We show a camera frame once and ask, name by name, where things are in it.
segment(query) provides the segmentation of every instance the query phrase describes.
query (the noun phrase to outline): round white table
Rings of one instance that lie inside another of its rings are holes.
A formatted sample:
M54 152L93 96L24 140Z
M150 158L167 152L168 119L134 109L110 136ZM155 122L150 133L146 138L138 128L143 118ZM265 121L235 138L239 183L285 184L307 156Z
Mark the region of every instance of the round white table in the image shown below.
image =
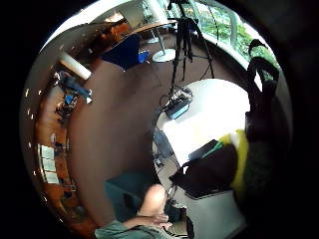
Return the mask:
M188 161L188 155L212 139L245 127L245 113L249 111L247 92L240 86L221 79L206 79L187 85L193 98L188 111L177 119L160 114L157 127L162 130L174 154L165 158L162 167L155 168L159 181L166 190L170 189L168 179L181 165ZM158 149L153 143L153 151ZM174 199L184 203L184 191L178 188Z
M145 25L139 27L138 29L134 30L131 33L131 34L134 34L134 33L138 33L138 32L143 32L143 31L155 29L157 37L152 38L150 41L150 43L153 43L153 42L156 42L157 40L159 40L159 44L160 44L160 51L153 54L153 61L155 61L155 62L167 62L167 61L171 61L175 57L175 49L166 49L165 48L162 37L160 36L160 32L158 29L158 27L172 24L172 23L176 23L176 21L175 20L156 21L153 23L145 24Z

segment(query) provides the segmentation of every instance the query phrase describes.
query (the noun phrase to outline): office chair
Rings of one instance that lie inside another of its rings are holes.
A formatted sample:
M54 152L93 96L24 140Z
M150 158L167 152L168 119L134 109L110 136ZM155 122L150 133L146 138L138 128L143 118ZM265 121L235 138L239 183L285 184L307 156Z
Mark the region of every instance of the office chair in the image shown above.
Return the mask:
M101 55L101 59L118 65L124 71L147 61L149 51L139 52L140 36L132 34Z

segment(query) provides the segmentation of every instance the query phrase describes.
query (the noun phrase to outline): yellow cloth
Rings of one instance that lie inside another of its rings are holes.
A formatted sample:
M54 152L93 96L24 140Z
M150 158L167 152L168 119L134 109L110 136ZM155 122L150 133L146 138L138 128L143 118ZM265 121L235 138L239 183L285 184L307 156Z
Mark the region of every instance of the yellow cloth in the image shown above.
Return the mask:
M221 137L219 139L219 141L222 141L223 144L232 143L236 147L236 150L237 150L237 170L236 170L236 173L235 173L235 176L234 176L232 182L230 183L230 186L234 189L234 191L238 197L238 200L242 201L244 199L244 192L245 192L243 173L244 173L244 170L246 167L246 159L247 159L249 144L248 144L248 140L247 140L247 137L246 137L244 130L238 129L234 136L237 137L237 139L239 141L238 145L236 145L236 143L234 143L231 140L230 133Z

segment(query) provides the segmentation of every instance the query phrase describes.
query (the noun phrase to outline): brown floor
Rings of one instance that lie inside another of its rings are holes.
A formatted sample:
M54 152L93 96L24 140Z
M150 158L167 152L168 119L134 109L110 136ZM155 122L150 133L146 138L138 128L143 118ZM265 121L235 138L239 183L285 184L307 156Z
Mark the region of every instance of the brown floor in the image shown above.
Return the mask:
M174 37L164 35L164 43L173 48ZM93 102L86 105L80 99L70 121L70 173L83 205L99 226L114 218L104 190L105 180L128 169L154 171L151 118L160 96L168 92L172 63L153 62L152 55L160 50L159 43L141 41L141 50L151 52L151 64L143 63L126 72L97 60L85 84L93 90ZM196 46L193 52L203 55ZM176 82L186 85L197 81L206 68L205 59L195 58L192 64L187 64L185 82L180 83L182 64L179 64ZM213 68L216 78L235 81L235 76L218 61L213 60ZM209 78L209 71L204 78Z

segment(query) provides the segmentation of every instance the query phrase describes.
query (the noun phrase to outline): bare leg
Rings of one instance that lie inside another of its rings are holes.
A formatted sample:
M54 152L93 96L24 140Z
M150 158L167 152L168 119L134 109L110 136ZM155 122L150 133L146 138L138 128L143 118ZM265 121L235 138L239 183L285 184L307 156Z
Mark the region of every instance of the bare leg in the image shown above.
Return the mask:
M165 189L160 184L152 185L142 204L140 211L138 212L139 216L155 216L162 214L167 195Z

